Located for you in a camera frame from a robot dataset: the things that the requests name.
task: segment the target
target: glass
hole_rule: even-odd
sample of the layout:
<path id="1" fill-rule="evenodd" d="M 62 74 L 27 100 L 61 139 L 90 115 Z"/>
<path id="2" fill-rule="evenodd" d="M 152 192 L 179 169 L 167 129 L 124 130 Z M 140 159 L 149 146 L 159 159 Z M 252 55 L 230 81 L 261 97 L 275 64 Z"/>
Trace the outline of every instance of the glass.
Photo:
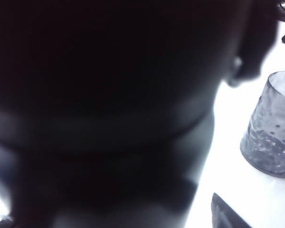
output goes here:
<path id="1" fill-rule="evenodd" d="M 258 170 L 285 178 L 285 71 L 269 76 L 240 149 Z"/>

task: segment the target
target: textured glass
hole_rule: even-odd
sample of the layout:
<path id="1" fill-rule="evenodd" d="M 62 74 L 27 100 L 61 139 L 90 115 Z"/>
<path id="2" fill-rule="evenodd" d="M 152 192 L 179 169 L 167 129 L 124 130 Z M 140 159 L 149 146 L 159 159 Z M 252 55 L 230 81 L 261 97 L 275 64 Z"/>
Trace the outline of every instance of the textured glass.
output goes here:
<path id="1" fill-rule="evenodd" d="M 285 71 L 269 76 L 240 148 L 255 168 L 285 178 Z"/>

